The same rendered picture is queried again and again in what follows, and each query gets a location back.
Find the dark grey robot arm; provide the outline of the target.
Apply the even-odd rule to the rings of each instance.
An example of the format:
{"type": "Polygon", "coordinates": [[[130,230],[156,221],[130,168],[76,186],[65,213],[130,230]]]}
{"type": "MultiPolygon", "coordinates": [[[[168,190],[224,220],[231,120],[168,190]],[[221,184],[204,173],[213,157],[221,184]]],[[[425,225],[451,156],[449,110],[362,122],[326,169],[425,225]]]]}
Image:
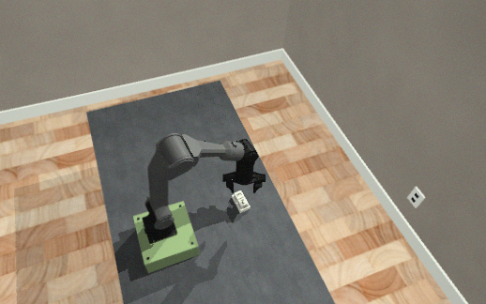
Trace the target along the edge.
{"type": "Polygon", "coordinates": [[[171,133],[159,140],[156,153],[148,165],[151,199],[148,195],[144,204],[149,215],[142,219],[150,244],[177,235],[175,223],[173,225],[175,219],[171,216],[172,212],[168,206],[168,180],[189,171],[198,163],[199,158],[208,157],[236,161],[236,171],[240,175],[247,176],[253,172],[253,165],[259,157],[247,139],[213,144],[195,140],[186,134],[182,134],[182,136],[183,138],[178,133],[171,133]],[[154,225],[151,219],[153,219],[154,225]]]}

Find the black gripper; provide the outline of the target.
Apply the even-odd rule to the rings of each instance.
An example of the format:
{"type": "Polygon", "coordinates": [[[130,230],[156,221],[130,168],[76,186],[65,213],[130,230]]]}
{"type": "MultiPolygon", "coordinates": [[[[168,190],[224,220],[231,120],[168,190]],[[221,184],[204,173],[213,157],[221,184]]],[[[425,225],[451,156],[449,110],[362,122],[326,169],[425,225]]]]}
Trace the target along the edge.
{"type": "Polygon", "coordinates": [[[240,175],[237,171],[235,171],[229,174],[223,174],[222,181],[226,182],[226,187],[229,188],[232,193],[234,193],[234,183],[240,185],[249,185],[251,183],[254,183],[253,193],[255,193],[258,189],[262,188],[263,185],[262,181],[266,182],[266,175],[252,172],[250,175],[243,176],[240,175]]]}

